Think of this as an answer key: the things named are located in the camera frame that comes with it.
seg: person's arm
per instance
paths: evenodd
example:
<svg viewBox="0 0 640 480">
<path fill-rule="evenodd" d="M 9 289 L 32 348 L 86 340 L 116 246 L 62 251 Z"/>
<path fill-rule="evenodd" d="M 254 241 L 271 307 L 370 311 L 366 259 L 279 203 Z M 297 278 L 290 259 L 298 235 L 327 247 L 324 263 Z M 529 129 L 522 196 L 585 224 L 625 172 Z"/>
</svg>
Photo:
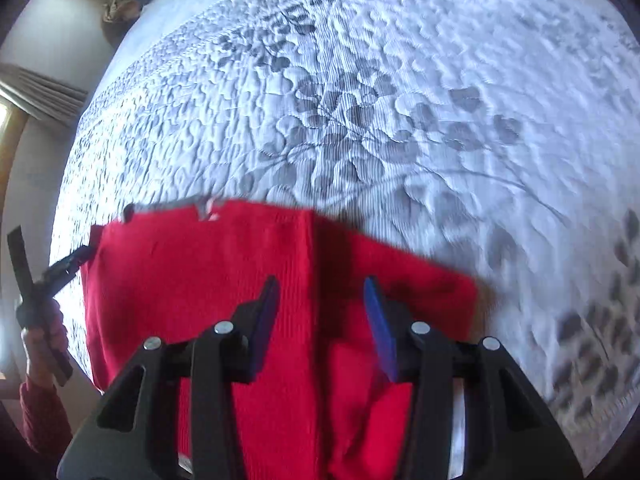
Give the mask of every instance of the person's arm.
<svg viewBox="0 0 640 480">
<path fill-rule="evenodd" d="M 68 339 L 62 323 L 60 306 L 54 302 L 57 316 L 49 327 L 52 348 L 66 352 Z M 53 375 L 47 370 L 37 347 L 44 339 L 44 330 L 35 328 L 22 331 L 22 341 L 27 354 L 27 378 L 20 386 L 22 426 L 24 437 L 36 453 L 57 467 L 71 442 L 71 427 L 66 412 L 53 383 Z"/>
</svg>

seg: hand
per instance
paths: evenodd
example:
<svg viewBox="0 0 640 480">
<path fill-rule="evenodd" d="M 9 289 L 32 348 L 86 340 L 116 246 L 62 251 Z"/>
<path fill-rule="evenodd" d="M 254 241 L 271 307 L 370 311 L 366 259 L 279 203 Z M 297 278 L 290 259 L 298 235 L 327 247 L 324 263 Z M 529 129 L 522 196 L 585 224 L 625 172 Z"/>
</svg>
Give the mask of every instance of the hand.
<svg viewBox="0 0 640 480">
<path fill-rule="evenodd" d="M 56 300 L 50 300 L 49 307 L 54 311 L 53 321 L 49 325 L 51 348 L 66 353 L 69 341 L 66 338 L 66 328 L 62 323 L 63 316 L 60 305 Z M 27 375 L 33 383 L 40 387 L 53 388 L 53 374 L 47 369 L 38 345 L 45 340 L 45 332 L 41 328 L 22 330 L 22 343 L 27 354 Z"/>
</svg>

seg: red garment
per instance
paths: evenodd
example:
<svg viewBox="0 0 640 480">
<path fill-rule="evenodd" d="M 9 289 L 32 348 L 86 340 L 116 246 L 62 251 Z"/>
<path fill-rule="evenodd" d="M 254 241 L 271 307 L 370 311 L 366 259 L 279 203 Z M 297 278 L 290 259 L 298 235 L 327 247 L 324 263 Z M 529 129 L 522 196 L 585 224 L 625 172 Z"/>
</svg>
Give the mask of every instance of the red garment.
<svg viewBox="0 0 640 480">
<path fill-rule="evenodd" d="M 71 442 L 71 427 L 55 386 L 43 388 L 27 377 L 20 385 L 20 406 L 24 439 L 55 469 Z"/>
<path fill-rule="evenodd" d="M 470 325 L 472 280 L 308 210 L 229 201 L 213 213 L 214 221 L 199 221 L 194 208 L 137 214 L 94 228 L 98 251 L 82 283 L 96 385 L 105 389 L 148 336 L 193 338 L 256 298 L 273 274 L 281 299 L 264 370 L 233 389 L 248 477 L 392 478 L 411 388 L 378 369 L 364 278 L 375 274 L 386 294 L 457 339 Z M 188 398 L 182 388 L 186 454 Z"/>
</svg>

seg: beige curtain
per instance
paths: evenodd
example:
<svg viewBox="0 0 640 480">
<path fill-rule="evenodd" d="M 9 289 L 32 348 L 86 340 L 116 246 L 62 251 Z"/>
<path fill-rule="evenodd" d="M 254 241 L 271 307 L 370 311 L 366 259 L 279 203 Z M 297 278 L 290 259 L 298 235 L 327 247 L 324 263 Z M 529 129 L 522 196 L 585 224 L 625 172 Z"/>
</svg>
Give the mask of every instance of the beige curtain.
<svg viewBox="0 0 640 480">
<path fill-rule="evenodd" d="M 0 63 L 0 96 L 39 121 L 74 126 L 87 94 L 31 70 Z"/>
</svg>

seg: white wall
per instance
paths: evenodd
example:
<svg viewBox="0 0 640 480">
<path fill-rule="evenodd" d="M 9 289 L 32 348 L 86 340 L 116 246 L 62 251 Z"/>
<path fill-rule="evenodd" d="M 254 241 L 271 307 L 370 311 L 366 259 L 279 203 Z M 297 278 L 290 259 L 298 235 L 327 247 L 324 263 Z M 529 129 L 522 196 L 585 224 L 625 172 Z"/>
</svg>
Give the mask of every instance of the white wall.
<svg viewBox="0 0 640 480">
<path fill-rule="evenodd" d="M 29 119 L 20 138 L 9 177 L 0 234 L 2 323 L 7 329 L 6 333 L 23 376 L 26 358 L 14 314 L 19 291 L 6 246 L 6 235 L 17 225 L 22 226 L 31 272 L 34 276 L 41 275 L 49 265 L 53 219 L 72 140 L 71 132 L 55 134 L 40 122 Z M 59 393 L 71 427 L 75 430 L 89 414 L 99 394 L 77 365 L 72 379 L 64 388 L 59 389 Z M 14 420 L 19 420 L 21 414 L 17 403 L 9 402 L 6 405 Z"/>
<path fill-rule="evenodd" d="M 100 27 L 105 0 L 31 0 L 0 46 L 0 62 L 92 92 L 113 56 Z"/>
</svg>

